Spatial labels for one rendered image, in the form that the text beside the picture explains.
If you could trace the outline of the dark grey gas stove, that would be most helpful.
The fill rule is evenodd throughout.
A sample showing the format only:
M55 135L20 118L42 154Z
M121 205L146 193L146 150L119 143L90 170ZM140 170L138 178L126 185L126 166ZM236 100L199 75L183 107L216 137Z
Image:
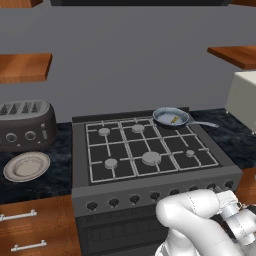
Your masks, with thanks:
M152 212L173 189L192 186L235 190L241 169L198 125L178 130L158 125L149 111L75 117L72 203L76 217L119 211ZM232 189L225 183L234 182ZM159 192L157 201L150 198ZM130 202L138 195L137 204ZM116 198L112 208L108 202ZM91 212L87 204L96 202Z

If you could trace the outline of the wooden drawer front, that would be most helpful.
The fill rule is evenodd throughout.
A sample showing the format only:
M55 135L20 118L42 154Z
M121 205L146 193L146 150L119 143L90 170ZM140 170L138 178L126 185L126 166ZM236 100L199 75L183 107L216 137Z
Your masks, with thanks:
M0 214L23 214L29 213L31 209L37 211L37 216L0 222L0 228L21 225L69 225L76 230L70 195L0 205Z
M47 246L11 252L19 246L47 242ZM69 225L32 225L0 228L0 256L82 256L76 230Z

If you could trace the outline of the wooden wall cupboard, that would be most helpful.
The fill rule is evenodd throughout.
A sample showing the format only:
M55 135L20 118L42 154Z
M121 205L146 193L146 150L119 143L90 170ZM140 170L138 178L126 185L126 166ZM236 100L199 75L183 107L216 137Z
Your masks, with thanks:
M256 0L231 0L230 4L238 6L256 7Z
M43 0L0 0L0 8L33 8Z

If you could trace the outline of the dark grey toaster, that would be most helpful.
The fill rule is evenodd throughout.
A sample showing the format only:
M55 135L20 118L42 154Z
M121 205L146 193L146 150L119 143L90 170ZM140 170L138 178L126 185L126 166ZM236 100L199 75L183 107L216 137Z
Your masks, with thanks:
M53 106L44 100L20 100L0 105L0 151L37 151L58 133Z

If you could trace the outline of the wooden wall shelf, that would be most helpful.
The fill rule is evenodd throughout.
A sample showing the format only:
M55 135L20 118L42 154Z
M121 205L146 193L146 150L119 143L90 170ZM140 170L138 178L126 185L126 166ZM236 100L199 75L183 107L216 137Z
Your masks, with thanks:
M242 70L256 70L256 46L209 47L207 52Z
M44 82L52 59L51 53L0 55L0 84Z

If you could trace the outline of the dark oven door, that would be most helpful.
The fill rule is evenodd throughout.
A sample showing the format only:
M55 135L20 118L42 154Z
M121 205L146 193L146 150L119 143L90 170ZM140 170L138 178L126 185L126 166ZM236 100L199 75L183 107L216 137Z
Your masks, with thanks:
M154 256L168 229L150 212L76 217L82 256Z

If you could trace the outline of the cream white box appliance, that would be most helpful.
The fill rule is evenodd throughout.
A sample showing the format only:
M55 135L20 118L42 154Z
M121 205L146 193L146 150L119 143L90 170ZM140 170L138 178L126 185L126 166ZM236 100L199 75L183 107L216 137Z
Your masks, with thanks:
M256 134L256 71L234 73L225 109Z

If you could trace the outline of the grey frying pan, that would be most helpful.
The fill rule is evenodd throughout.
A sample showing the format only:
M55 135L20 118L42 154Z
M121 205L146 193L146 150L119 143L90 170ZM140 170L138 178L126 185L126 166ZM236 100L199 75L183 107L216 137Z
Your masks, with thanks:
M170 122L175 116L178 116L178 120L174 124L171 124ZM167 129L180 129L186 125L203 125L213 128L219 127L218 124L211 122L191 121L187 112L173 107L158 108L153 112L152 117L158 125Z

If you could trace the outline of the dark range hood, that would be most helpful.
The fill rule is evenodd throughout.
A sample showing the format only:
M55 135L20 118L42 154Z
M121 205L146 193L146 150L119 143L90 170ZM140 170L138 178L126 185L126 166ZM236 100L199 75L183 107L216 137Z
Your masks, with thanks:
M228 6L232 0L50 0L52 6L129 6L129 7L215 7Z

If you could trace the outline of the white round plate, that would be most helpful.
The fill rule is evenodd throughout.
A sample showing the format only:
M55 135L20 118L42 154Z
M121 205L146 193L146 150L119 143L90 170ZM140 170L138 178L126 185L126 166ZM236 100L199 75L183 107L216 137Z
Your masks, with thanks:
M26 152L12 158L4 167L4 177L14 183L28 182L42 176L51 160L42 152Z

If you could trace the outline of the wooden base cupboard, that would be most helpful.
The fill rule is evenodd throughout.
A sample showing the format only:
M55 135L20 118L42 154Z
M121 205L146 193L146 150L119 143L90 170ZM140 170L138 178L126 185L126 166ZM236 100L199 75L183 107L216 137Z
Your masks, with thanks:
M245 205L256 205L256 167L243 169L242 172L236 196Z

